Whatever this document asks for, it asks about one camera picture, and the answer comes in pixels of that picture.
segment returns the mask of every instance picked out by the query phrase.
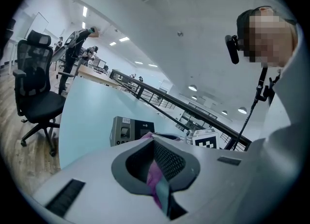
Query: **ceiling light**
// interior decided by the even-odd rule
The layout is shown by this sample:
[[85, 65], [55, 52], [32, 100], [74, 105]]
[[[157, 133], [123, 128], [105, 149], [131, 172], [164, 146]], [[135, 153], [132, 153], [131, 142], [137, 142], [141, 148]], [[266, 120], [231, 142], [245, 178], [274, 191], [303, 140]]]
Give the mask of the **ceiling light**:
[[241, 112], [242, 114], [246, 114], [247, 113], [247, 109], [245, 109], [244, 107], [240, 107], [238, 109], [239, 112]]
[[87, 14], [87, 7], [84, 6], [84, 8], [83, 8], [83, 16], [86, 17], [86, 14]]
[[129, 40], [128, 37], [123, 37], [123, 38], [120, 39], [121, 42], [124, 42], [124, 41], [127, 41], [127, 40]]
[[191, 90], [193, 90], [193, 91], [197, 91], [197, 87], [194, 86], [194, 85], [190, 85], [188, 88], [191, 89]]

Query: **man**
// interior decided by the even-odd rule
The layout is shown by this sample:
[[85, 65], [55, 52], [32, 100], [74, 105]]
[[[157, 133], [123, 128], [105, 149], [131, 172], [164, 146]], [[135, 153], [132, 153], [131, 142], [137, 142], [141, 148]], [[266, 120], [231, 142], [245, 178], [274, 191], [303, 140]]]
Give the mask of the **man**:
[[261, 138], [307, 118], [310, 98], [309, 53], [301, 27], [282, 18], [272, 7], [247, 10], [237, 18], [238, 44], [250, 62], [282, 68], [273, 87], [276, 95], [265, 118]]
[[59, 41], [56, 44], [54, 44], [54, 45], [56, 45], [54, 52], [56, 52], [57, 50], [59, 50], [62, 47], [62, 40], [63, 40], [63, 37], [61, 36], [59, 38]]
[[[88, 37], [98, 37], [99, 32], [96, 27], [91, 27], [88, 30], [80, 30], [77, 33], [77, 37], [75, 37], [75, 45], [70, 47], [66, 51], [66, 62], [64, 65], [63, 72], [64, 73], [71, 73], [72, 67], [74, 62], [78, 58], [79, 52], [83, 46], [83, 43]], [[67, 81], [68, 76], [62, 75], [59, 83], [59, 91], [58, 94], [64, 93], [67, 94], [68, 92], [65, 91], [65, 83]]]
[[89, 59], [93, 60], [93, 53], [94, 52], [97, 53], [97, 51], [98, 51], [98, 47], [97, 46], [90, 47], [90, 48], [86, 49], [86, 51], [82, 55], [82, 58], [78, 62], [75, 76], [78, 75], [78, 69], [79, 69], [79, 67], [81, 65], [88, 66], [88, 60]]

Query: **office chair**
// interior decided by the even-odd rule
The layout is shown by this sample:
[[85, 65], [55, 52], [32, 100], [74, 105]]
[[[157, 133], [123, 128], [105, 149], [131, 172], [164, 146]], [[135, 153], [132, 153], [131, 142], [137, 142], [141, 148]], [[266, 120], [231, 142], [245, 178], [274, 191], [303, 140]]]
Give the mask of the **office chair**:
[[60, 127], [55, 123], [55, 118], [62, 113], [66, 98], [50, 91], [49, 67], [53, 55], [50, 43], [50, 36], [33, 30], [27, 40], [19, 41], [17, 45], [18, 69], [13, 71], [13, 75], [15, 76], [17, 113], [27, 118], [27, 120], [22, 120], [23, 123], [27, 121], [37, 123], [21, 139], [21, 145], [25, 147], [26, 139], [43, 129], [50, 146], [49, 154], [54, 157], [56, 151], [47, 133], [47, 128]]

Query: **wooden floor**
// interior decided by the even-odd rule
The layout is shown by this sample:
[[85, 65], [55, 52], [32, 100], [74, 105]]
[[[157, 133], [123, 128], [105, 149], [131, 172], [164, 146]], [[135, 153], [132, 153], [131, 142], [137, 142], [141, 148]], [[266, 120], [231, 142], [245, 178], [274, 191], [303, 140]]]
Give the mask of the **wooden floor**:
[[[56, 79], [55, 64], [50, 67], [51, 90], [58, 93], [59, 80]], [[15, 103], [15, 78], [8, 75], [8, 65], [0, 69], [0, 152], [12, 178], [17, 186], [25, 193], [32, 195], [47, 179], [60, 170], [58, 153], [55, 157], [49, 155], [49, 145], [43, 130], [40, 130], [26, 140], [27, 146], [22, 147], [21, 138], [35, 124], [22, 123], [25, 117], [17, 115]], [[60, 123], [61, 115], [56, 118]], [[49, 129], [50, 137], [58, 152], [59, 129]]]

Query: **chair wheel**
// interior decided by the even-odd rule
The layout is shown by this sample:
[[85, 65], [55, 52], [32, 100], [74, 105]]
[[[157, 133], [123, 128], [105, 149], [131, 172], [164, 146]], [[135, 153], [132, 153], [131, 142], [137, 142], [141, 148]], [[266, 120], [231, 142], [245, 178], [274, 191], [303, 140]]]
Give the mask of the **chair wheel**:
[[26, 141], [24, 141], [24, 140], [22, 140], [22, 141], [20, 142], [20, 144], [21, 144], [23, 147], [26, 147], [26, 146], [27, 146], [27, 143], [26, 143]]
[[50, 156], [55, 157], [55, 155], [56, 155], [56, 151], [51, 150], [51, 151], [49, 152], [49, 154], [50, 154]]

